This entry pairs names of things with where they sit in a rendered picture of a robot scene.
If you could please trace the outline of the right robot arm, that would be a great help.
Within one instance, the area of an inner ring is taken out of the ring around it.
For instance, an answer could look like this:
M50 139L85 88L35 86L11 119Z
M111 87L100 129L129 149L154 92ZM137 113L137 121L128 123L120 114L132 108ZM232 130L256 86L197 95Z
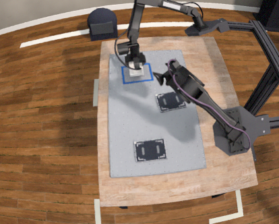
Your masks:
M172 1L167 0L135 0L135 6L133 10L133 15L131 18L131 23L129 30L127 31L127 36L129 41L124 43L117 44L117 50L119 55L126 55L130 52L132 54L138 54L140 51L139 43L137 43L139 37L139 30L140 30L140 22L142 19L142 14L145 8L145 5L153 6L153 7L162 7L165 9L170 9L173 11L181 12L185 15L193 16L193 26L199 31L204 31L209 29L207 25L205 25L204 21L202 20L201 14L197 11L196 8L191 6L181 5L178 3L174 3ZM129 44L129 45L128 45Z

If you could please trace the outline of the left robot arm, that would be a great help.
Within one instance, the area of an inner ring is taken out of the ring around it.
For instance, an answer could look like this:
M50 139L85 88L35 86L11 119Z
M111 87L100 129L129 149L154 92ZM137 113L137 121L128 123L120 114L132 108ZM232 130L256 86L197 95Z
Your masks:
M182 74L181 74L181 73ZM245 131L246 128L242 125L240 109L233 109L227 112L224 112L210 97L208 92L203 88L205 84L199 80L195 75L193 75L188 69L182 66L174 75L175 80L180 84L181 89L174 83L173 78L170 79L168 85L188 104L192 102L197 106L201 107L207 111L219 124L222 126L223 131L226 132L225 138L230 142L231 153L235 154L238 152L245 151L244 137L243 132L240 132L233 127ZM189 76L188 76L189 75ZM188 76L188 77L187 77ZM195 80L198 82L196 82ZM200 84L202 85L200 85ZM178 90L179 89L179 90ZM192 96L198 101L207 104L210 107L203 106L193 99L189 98ZM237 112L235 112L237 111ZM228 113L230 112L230 113ZM237 119L238 118L238 119ZM236 141L236 142L235 142ZM235 143L234 143L235 142ZM241 144L242 142L242 144ZM234 144L234 146L233 146ZM235 152L233 152L235 151Z

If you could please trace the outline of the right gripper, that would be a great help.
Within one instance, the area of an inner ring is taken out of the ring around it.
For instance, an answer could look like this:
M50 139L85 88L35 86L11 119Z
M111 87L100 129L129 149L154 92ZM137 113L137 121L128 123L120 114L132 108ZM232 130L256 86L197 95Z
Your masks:
M145 55L143 55L143 53L139 52L138 54L132 54L130 52L130 54L127 54L127 56L125 56L125 64L127 64L129 66L129 62L133 61L134 63L134 68L136 67L140 67L140 63L142 63L142 67L144 66L144 64L146 63L146 57Z

